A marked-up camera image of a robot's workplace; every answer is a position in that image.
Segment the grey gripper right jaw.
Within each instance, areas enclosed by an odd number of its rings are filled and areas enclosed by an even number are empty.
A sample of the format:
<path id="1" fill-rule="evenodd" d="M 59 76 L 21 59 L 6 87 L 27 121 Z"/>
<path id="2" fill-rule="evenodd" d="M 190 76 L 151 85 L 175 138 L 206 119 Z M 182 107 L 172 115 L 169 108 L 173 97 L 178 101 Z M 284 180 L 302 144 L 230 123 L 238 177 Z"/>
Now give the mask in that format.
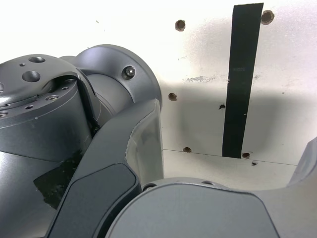
<path id="1" fill-rule="evenodd" d="M 108 238 L 314 238 L 317 142 L 310 141 L 287 186 L 242 191 L 200 180 L 160 183 L 134 198 Z"/>

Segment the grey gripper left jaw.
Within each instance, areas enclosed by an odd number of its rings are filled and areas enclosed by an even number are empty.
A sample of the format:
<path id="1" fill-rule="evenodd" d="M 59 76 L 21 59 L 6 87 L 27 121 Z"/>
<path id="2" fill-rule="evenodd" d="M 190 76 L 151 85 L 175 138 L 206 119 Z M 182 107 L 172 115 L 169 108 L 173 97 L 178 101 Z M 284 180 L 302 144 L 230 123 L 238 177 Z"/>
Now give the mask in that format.
<path id="1" fill-rule="evenodd" d="M 120 211 L 142 193 L 142 187 L 163 177 L 159 101 L 134 103 L 93 138 L 47 237 L 105 237 Z"/>

